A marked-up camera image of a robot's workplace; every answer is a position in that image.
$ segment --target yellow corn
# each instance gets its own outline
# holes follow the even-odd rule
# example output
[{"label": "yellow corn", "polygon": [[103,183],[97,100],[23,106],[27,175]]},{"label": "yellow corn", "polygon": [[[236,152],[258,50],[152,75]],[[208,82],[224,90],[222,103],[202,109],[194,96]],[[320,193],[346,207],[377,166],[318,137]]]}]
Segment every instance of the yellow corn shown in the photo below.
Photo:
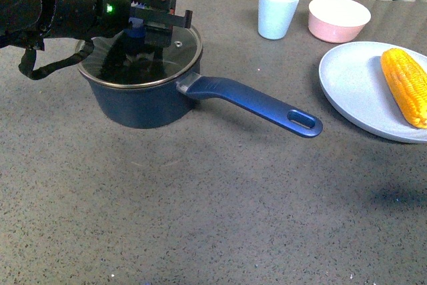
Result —
[{"label": "yellow corn", "polygon": [[408,123],[427,128],[427,73],[408,53],[398,48],[381,55],[381,67]]}]

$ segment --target saucepan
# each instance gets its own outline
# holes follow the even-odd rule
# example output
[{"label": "saucepan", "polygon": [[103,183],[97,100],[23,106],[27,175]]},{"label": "saucepan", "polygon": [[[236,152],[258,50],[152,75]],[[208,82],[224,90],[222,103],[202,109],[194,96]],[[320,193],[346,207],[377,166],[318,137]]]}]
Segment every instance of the saucepan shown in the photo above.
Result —
[{"label": "saucepan", "polygon": [[[148,129],[183,117],[203,99],[220,98],[301,137],[316,137],[322,122],[296,107],[232,79],[200,74],[203,51],[197,30],[174,27],[171,45],[140,45],[122,32],[93,39],[79,65],[104,114],[127,127]],[[76,52],[84,41],[77,44]]]}]

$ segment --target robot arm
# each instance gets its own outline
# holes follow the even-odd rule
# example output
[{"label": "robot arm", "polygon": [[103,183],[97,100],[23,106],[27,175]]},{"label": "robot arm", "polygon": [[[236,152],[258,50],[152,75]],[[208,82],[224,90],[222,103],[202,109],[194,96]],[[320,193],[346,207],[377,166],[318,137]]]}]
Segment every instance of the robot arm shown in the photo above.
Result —
[{"label": "robot arm", "polygon": [[[132,3],[144,5],[132,6]],[[191,11],[175,16],[176,0],[0,0],[0,48],[25,48],[21,73],[41,79],[63,67],[74,65],[93,51],[92,38],[113,37],[131,28],[129,18],[143,19],[148,45],[170,45],[173,26],[189,28]],[[45,38],[74,38],[86,41],[71,57],[33,70],[36,51],[44,50]]]}]

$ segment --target plate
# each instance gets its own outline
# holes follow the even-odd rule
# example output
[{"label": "plate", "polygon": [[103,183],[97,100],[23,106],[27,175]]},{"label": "plate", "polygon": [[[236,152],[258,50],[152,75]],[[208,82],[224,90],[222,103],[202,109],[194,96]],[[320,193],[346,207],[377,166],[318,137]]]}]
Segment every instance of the plate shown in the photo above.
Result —
[{"label": "plate", "polygon": [[420,53],[387,43],[355,41],[323,56],[320,84],[334,108],[360,128],[394,141],[426,143],[427,129],[404,119],[382,73],[381,54],[393,47],[406,50],[427,70],[427,57]]}]

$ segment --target pan handle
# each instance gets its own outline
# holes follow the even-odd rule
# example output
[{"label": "pan handle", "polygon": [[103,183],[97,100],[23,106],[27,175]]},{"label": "pan handle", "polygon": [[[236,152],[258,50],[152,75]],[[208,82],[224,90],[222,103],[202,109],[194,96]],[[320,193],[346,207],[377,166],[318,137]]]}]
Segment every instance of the pan handle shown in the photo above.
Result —
[{"label": "pan handle", "polygon": [[191,71],[177,82],[177,90],[197,100],[224,99],[301,137],[316,137],[323,129],[320,119],[228,78],[206,77]]}]

